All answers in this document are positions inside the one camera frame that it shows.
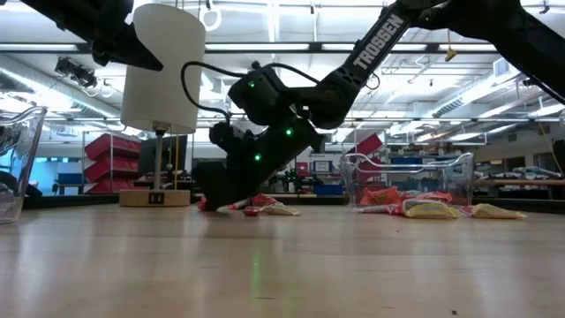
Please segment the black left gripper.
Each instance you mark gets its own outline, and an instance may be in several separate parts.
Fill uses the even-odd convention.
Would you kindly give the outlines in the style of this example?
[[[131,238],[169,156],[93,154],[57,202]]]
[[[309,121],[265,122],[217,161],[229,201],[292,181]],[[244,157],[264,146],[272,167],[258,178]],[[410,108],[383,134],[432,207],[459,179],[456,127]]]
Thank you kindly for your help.
[[[132,0],[22,0],[56,27],[70,31],[89,45],[93,60],[161,71],[160,60],[139,40],[133,24],[125,18]]]

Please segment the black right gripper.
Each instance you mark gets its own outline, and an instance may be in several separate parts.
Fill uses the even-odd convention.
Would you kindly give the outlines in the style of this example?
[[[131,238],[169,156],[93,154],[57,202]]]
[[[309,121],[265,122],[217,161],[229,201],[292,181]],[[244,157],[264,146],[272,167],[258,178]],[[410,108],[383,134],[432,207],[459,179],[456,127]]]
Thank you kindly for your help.
[[[198,163],[192,170],[206,199],[205,211],[254,196],[274,173],[305,149],[320,148],[325,139],[301,117],[287,118],[259,134],[221,122],[210,129],[209,138],[227,156],[225,167],[212,161]]]

